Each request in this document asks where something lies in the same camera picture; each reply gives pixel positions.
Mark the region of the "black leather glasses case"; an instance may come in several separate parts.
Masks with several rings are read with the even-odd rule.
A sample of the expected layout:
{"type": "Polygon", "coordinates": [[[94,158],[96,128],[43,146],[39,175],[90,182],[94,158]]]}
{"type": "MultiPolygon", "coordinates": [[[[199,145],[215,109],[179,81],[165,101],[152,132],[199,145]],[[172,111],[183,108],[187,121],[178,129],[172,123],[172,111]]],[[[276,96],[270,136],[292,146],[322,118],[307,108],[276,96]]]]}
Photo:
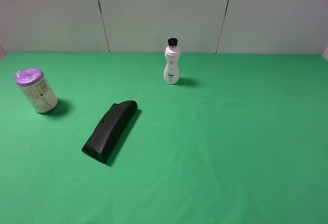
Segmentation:
{"type": "Polygon", "coordinates": [[[114,103],[101,118],[81,151],[105,164],[137,108],[134,100],[114,103]]]}

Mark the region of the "white bottle with black brush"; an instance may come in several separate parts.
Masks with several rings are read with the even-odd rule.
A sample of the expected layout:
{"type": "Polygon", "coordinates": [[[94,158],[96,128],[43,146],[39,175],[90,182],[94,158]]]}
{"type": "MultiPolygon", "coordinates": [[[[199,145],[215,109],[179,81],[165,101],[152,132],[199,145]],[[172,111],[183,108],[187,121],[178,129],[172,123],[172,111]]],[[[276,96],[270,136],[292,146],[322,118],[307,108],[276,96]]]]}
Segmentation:
{"type": "Polygon", "coordinates": [[[180,78],[179,58],[180,49],[178,47],[178,39],[168,39],[168,46],[165,49],[166,66],[163,72],[163,77],[167,84],[174,85],[180,78]]]}

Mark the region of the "purple garbage bag roll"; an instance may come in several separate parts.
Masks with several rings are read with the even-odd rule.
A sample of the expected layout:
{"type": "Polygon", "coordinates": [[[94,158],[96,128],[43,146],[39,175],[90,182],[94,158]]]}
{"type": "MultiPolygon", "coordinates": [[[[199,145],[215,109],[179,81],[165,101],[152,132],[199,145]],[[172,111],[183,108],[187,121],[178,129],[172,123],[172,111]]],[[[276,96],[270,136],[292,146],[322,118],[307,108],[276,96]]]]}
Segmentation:
{"type": "Polygon", "coordinates": [[[37,113],[46,114],[58,106],[58,99],[41,69],[18,71],[15,83],[37,113]]]}

